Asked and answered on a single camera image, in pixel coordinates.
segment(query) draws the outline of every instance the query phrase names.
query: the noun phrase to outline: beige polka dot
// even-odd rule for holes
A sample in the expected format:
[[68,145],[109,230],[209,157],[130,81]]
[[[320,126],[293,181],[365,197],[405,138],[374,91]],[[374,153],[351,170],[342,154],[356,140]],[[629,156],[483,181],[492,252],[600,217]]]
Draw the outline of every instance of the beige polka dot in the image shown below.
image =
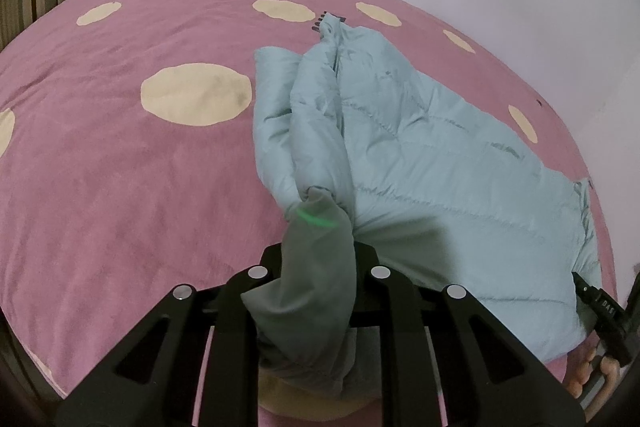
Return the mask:
[[282,19],[289,22],[306,22],[316,18],[316,14],[302,4],[291,1],[257,0],[254,9],[272,19]]
[[464,51],[468,51],[469,53],[475,53],[475,49],[473,49],[468,42],[461,39],[455,33],[450,32],[449,30],[442,30],[442,32],[449,38],[451,42],[455,45],[460,46]]
[[356,8],[364,13],[364,15],[368,15],[372,19],[380,21],[387,26],[402,26],[402,23],[400,22],[400,19],[398,17],[396,17],[393,13],[381,8],[380,6],[357,2]]
[[9,147],[9,141],[14,133],[15,115],[11,109],[0,111],[0,156]]
[[204,126],[231,120],[252,99],[249,77],[217,64],[164,68],[142,83],[142,107],[163,120]]
[[511,114],[511,118],[513,118],[520,129],[522,129],[522,132],[525,134],[525,136],[529,138],[531,142],[538,143],[538,135],[536,134],[536,130],[533,129],[530,121],[527,120],[527,117],[523,115],[522,111],[517,107],[513,107],[513,105],[510,105],[509,113]]
[[262,371],[258,376],[258,404],[279,416],[326,422],[344,418],[372,401],[372,398],[325,398],[293,387]]
[[108,2],[105,4],[100,4],[100,6],[96,6],[84,15],[78,17],[76,24],[78,26],[87,26],[92,22],[101,21],[112,13],[117,12],[120,8],[122,8],[122,4],[120,4],[119,2]]

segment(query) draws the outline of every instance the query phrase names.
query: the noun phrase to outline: finger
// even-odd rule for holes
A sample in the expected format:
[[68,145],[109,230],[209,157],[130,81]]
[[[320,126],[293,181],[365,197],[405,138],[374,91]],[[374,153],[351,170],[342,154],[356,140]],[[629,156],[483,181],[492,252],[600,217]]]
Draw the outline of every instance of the finger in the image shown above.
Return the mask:
[[600,370],[606,377],[618,379],[618,377],[620,377],[620,362],[611,357],[604,357],[602,362],[600,362]]
[[580,398],[580,395],[582,394],[582,386],[577,380],[570,380],[566,385],[566,389],[575,399]]
[[589,378],[593,373],[593,367],[590,362],[582,362],[575,370],[575,380],[584,385],[589,381]]
[[605,378],[605,383],[602,389],[598,391],[593,401],[584,410],[584,414],[587,421],[595,416],[595,414],[602,408],[606,401],[613,394],[613,390],[616,388],[618,380],[620,379],[620,363],[610,357],[604,357],[600,362],[600,370]]

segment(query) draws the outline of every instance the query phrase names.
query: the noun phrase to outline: green light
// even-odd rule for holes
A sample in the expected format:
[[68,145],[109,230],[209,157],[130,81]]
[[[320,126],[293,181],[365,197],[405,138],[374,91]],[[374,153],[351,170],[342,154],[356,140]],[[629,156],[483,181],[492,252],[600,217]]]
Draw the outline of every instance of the green light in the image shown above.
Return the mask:
[[311,223],[312,225],[316,225],[316,227],[323,227],[324,229],[334,229],[337,226],[333,221],[329,219],[322,219],[322,217],[312,216],[308,212],[302,210],[302,208],[300,207],[296,209],[296,213],[306,222]]

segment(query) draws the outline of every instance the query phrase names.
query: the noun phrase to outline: bed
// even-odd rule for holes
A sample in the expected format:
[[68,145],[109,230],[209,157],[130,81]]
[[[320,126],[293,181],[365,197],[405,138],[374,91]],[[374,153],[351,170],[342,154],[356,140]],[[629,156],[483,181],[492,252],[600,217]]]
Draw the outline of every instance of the bed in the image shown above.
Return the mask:
[[[60,396],[169,288],[222,284],[281,240],[286,223],[255,172],[253,52],[305,52],[325,12],[380,31],[417,70],[509,125],[546,167],[588,177],[539,94],[399,0],[33,4],[30,18],[2,22],[0,308]],[[591,210],[604,289],[615,295],[593,189]],[[548,365],[559,380],[567,360]],[[379,421],[373,403],[328,425]],[[261,409],[260,424],[303,423]]]

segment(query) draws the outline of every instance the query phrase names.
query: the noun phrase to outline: polka dot pattern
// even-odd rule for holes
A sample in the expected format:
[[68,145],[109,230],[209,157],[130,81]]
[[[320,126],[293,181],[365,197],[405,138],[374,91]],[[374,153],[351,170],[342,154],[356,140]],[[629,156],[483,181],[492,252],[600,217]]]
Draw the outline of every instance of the polka dot pattern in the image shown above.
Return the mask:
[[106,19],[112,13],[117,12],[120,8],[122,8],[122,4],[119,2],[100,4],[100,6],[96,6],[84,15],[78,17],[76,24],[78,26],[87,26],[88,24],[101,21],[102,19]]
[[380,6],[359,2],[356,3],[356,8],[364,13],[364,15],[380,21],[387,26],[402,26],[400,19],[396,15],[385,10],[384,8],[381,8]]
[[11,109],[0,111],[0,156],[4,154],[14,133],[15,115]]
[[455,45],[461,47],[464,51],[475,54],[475,49],[469,45],[464,39],[457,36],[455,33],[450,32],[449,30],[442,30],[442,32],[449,38],[451,42]]
[[140,88],[142,107],[163,120],[206,126],[231,120],[251,102],[249,77],[218,64],[164,68]]
[[513,105],[510,105],[509,113],[511,114],[511,118],[513,118],[515,123],[518,124],[518,127],[520,127],[525,136],[529,138],[529,141],[532,143],[538,143],[538,134],[536,133],[536,130],[533,129],[532,124],[529,120],[527,120],[527,117],[524,116],[522,111],[517,107],[513,107]]
[[291,1],[257,0],[254,9],[272,19],[289,22],[307,22],[316,18],[316,14],[302,4]]

